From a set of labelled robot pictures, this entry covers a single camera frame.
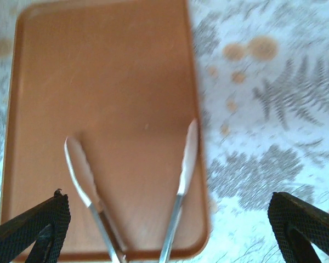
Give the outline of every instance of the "tray rim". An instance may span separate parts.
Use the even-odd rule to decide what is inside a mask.
[[[128,2],[128,1],[142,1],[142,0],[90,0],[89,3],[95,3],[95,5],[106,5],[111,3],[120,3],[120,2]],[[185,19],[185,26],[187,28],[186,31],[186,39],[188,43],[188,51],[190,53],[190,72],[191,72],[191,78],[193,82],[193,99],[194,99],[194,110],[195,110],[195,116],[199,123],[202,123],[202,112],[200,111],[200,102],[199,102],[199,93],[198,93],[198,84],[197,84],[197,67],[195,62],[195,52],[194,52],[194,39],[191,31],[191,21],[190,21],[190,14],[189,14],[189,3],[188,0],[180,0],[184,3],[184,19]],[[21,49],[19,49],[19,43],[22,41],[23,37],[22,34],[19,33],[20,29],[24,28],[24,23],[27,21],[32,15],[34,15],[34,12],[37,9],[44,9],[49,8],[51,5],[58,7],[60,6],[68,6],[73,4],[74,6],[86,6],[86,2],[84,0],[63,0],[63,1],[57,1],[52,0],[51,2],[42,2],[42,3],[31,3],[28,5],[25,9],[21,11],[21,13],[18,15],[18,18],[16,20],[15,25],[15,36],[14,36],[14,43],[13,43],[13,59],[12,59],[12,67],[11,67],[11,74],[10,74],[10,87],[9,87],[9,99],[8,99],[8,109],[7,109],[7,119],[6,119],[6,131],[5,131],[5,146],[4,146],[4,157],[3,157],[3,171],[2,171],[2,183],[1,183],[1,197],[0,197],[0,225],[6,222],[7,220],[4,219],[4,210],[5,210],[5,204],[9,203],[7,200],[9,197],[4,196],[4,193],[10,192],[10,176],[6,174],[10,174],[10,170],[12,167],[11,159],[14,156],[13,151],[8,151],[9,148],[13,148],[12,143],[14,142],[14,127],[16,127],[16,115],[15,115],[15,109],[17,108],[17,100],[13,100],[13,90],[18,85],[19,80],[19,73],[15,73],[15,65],[19,64],[19,59],[21,57]],[[205,215],[205,233],[203,242],[199,242],[199,245],[195,245],[193,249],[189,248],[188,250],[181,250],[184,251],[180,252],[180,255],[171,255],[171,260],[185,260],[185,259],[191,259],[197,255],[199,255],[204,248],[206,247],[210,235],[211,235],[211,214],[209,209],[209,198],[208,198],[208,186],[207,186],[207,173],[206,173],[206,158],[205,158],[205,142],[203,139],[203,131],[202,128],[199,127],[199,133],[200,133],[200,143],[199,143],[199,156],[200,156],[200,168],[201,168],[201,188],[202,188],[202,194],[204,198],[204,210]],[[63,254],[60,255],[59,261],[61,262],[80,262],[81,260],[86,262],[98,262],[100,260],[106,260],[109,261],[110,258],[107,254],[107,257],[104,257],[104,254],[100,254],[100,256],[94,256],[97,255],[97,253],[84,253],[84,254],[66,254],[66,256],[63,256]],[[149,258],[144,257],[137,257],[137,258],[129,258],[129,260],[157,260],[156,257],[157,253],[152,253],[153,256],[150,256]],[[18,256],[16,259],[13,260],[13,262],[24,262],[26,260],[26,256]]]

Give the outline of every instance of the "white tablecloth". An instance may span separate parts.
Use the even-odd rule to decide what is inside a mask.
[[[0,190],[14,27],[30,2],[0,0]],[[190,13],[213,224],[191,262],[284,262],[271,194],[329,211],[329,0],[191,0]]]

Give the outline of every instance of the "metal tongs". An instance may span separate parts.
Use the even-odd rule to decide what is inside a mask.
[[[168,225],[167,234],[164,240],[160,255],[160,263],[167,263],[171,254],[172,243],[177,230],[183,199],[188,192],[192,174],[194,173],[198,150],[198,126],[193,120],[188,128],[184,157],[181,164],[181,174],[177,197],[173,207],[171,219]],[[122,251],[119,240],[112,229],[106,212],[106,206],[97,193],[94,183],[94,176],[87,162],[85,152],[75,138],[68,137],[65,141],[65,157],[72,182],[88,207],[97,223],[102,238],[107,246],[110,258],[113,263],[127,263],[125,253]]]

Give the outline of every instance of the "black object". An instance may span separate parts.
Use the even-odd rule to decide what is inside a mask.
[[[45,202],[0,225],[0,263],[9,263],[34,241],[26,263],[57,262],[71,221],[68,196],[57,189]]]
[[[269,222],[287,263],[320,263],[311,242],[329,256],[329,214],[285,192],[273,193]]]

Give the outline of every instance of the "tray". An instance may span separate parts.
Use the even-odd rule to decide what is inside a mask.
[[[128,258],[158,258],[186,131],[200,118],[193,57],[185,0],[63,1],[23,11],[16,25],[0,222],[61,188],[72,219],[60,260],[109,259],[65,162],[64,140],[74,135]],[[208,240],[200,158],[172,258],[194,256]]]

